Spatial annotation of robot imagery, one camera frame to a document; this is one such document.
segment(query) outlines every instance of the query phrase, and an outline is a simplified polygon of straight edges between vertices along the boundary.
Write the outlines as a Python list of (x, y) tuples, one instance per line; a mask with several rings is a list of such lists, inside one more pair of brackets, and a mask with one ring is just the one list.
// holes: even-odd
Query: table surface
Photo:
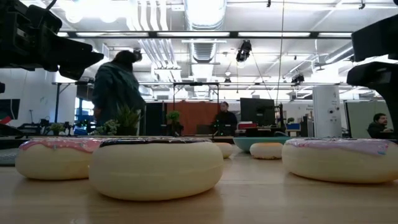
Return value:
[(398, 223), (398, 182), (343, 185), (289, 174), (237, 149), (211, 190), (165, 202), (100, 195), (88, 180), (27, 180), (0, 167), (0, 223)]

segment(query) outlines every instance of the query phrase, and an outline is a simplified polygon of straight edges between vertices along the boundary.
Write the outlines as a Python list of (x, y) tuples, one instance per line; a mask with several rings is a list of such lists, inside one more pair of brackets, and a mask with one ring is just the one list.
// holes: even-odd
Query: donut cushion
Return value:
[(207, 139), (113, 139), (94, 152), (90, 182), (112, 198), (156, 201), (209, 190), (222, 172), (223, 155)]
[(223, 154), (224, 159), (226, 159), (232, 155), (233, 150), (232, 150), (232, 145), (230, 143), (218, 142), (215, 144), (221, 150), (221, 153)]
[(92, 153), (101, 141), (91, 138), (37, 138), (19, 147), (16, 169), (40, 180), (88, 178)]
[(250, 147), (250, 154), (256, 159), (280, 159), (282, 147), (278, 142), (254, 143)]
[(398, 147), (381, 139), (291, 139), (282, 149), (284, 167), (330, 182), (376, 184), (398, 179)]

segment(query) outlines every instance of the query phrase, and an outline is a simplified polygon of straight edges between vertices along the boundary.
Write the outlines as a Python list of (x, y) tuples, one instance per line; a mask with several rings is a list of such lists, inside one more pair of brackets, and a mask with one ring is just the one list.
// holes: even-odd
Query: white wall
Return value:
[[(37, 69), (27, 72), (23, 69), (0, 69), (0, 82), (6, 84), (6, 91), (0, 94), (0, 99), (21, 99), (19, 117), (10, 125), (20, 126), (31, 123), (29, 110), (32, 110), (33, 122), (41, 118), (55, 117), (55, 101), (57, 86), (52, 82), (55, 74)], [(60, 95), (58, 122), (73, 122), (75, 120), (76, 86), (69, 86)]]

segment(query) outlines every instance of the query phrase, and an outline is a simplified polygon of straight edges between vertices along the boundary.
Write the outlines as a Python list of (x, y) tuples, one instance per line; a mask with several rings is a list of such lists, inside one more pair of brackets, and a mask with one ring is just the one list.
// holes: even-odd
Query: person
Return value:
[(373, 122), (368, 127), (368, 133), (371, 138), (384, 138), (384, 133), (391, 133), (392, 129), (387, 128), (387, 124), (387, 116), (384, 113), (375, 114)]
[(145, 101), (139, 93), (138, 80), (132, 73), (132, 64), (141, 58), (140, 51), (123, 50), (111, 62), (99, 67), (92, 97), (98, 126), (114, 119), (124, 105), (130, 109), (144, 109)]
[(235, 129), (238, 125), (238, 120), (234, 113), (228, 111), (229, 104), (227, 102), (222, 102), (220, 104), (220, 112), (215, 117), (215, 123), (224, 128), (226, 124), (231, 126), (230, 134), (234, 134)]

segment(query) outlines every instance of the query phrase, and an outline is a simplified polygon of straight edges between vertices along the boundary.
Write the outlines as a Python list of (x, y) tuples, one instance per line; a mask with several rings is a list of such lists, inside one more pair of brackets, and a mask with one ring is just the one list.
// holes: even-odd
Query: bowl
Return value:
[(285, 144), (291, 137), (237, 137), (234, 138), (234, 143), (244, 152), (250, 153), (250, 146), (254, 143), (260, 142), (279, 142)]

